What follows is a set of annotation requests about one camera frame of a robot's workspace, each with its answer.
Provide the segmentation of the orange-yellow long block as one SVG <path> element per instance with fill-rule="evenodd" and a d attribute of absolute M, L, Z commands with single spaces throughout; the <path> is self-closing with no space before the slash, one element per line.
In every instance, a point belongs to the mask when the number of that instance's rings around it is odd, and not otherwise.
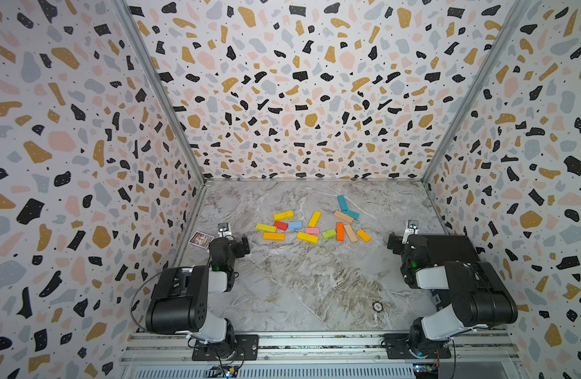
<path fill-rule="evenodd" d="M 283 233 L 265 232 L 262 238 L 266 241 L 284 241 L 286 235 Z"/>

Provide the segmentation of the red block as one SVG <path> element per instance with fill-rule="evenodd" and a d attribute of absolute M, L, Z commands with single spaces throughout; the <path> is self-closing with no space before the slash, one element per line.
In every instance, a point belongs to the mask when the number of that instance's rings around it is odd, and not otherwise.
<path fill-rule="evenodd" d="M 284 231 L 284 232 L 285 232 L 285 231 L 288 229 L 288 227 L 289 227 L 289 226 L 288 226 L 288 224 L 286 224 L 286 223 L 283 223 L 283 222 L 281 222 L 281 221 L 276 221 L 276 222 L 274 222 L 274 226 L 275 226 L 275 227 L 276 227 L 278 230 L 281 230 L 281 231 Z"/>

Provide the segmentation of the lime green block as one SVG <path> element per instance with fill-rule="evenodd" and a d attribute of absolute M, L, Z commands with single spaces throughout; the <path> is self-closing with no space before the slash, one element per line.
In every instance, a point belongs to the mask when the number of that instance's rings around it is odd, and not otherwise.
<path fill-rule="evenodd" d="M 322 232 L 322 237 L 324 239 L 335 238 L 337 236 L 337 232 L 335 229 L 327 230 Z"/>

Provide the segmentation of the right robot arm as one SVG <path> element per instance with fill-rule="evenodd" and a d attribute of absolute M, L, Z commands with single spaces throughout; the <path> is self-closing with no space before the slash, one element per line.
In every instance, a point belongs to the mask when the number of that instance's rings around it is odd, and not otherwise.
<path fill-rule="evenodd" d="M 438 311 L 415 319 L 407 334 L 384 336 L 389 358 L 448 358 L 453 337 L 516 322 L 519 310 L 510 292 L 468 237 L 408 229 L 404 236 L 391 234 L 388 249 L 401 258 L 400 272 L 410 288 L 441 297 Z"/>

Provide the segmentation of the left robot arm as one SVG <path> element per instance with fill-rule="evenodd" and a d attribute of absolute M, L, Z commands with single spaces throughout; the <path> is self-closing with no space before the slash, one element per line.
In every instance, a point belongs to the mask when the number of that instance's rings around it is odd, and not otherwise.
<path fill-rule="evenodd" d="M 145 328 L 160 335 L 186 334 L 202 346 L 233 348 L 234 328 L 208 311 L 209 295 L 230 292 L 236 280 L 235 262 L 250 254 L 248 239 L 215 238 L 210 262 L 193 267 L 167 268 L 159 274 L 151 295 Z"/>

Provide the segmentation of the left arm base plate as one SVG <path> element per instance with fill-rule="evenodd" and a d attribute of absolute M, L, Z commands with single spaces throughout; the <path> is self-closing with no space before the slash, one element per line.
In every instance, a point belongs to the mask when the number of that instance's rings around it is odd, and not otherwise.
<path fill-rule="evenodd" d="M 256 361 L 260 337 L 257 334 L 240 334 L 227 337 L 223 342 L 196 341 L 192 361 Z"/>

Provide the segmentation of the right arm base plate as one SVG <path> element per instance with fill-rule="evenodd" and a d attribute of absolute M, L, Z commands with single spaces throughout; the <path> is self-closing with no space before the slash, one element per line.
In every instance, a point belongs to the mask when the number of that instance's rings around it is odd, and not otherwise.
<path fill-rule="evenodd" d="M 388 359 L 438 359 L 451 358 L 451 349 L 444 341 L 430 341 L 409 333 L 388 333 L 381 343 Z"/>

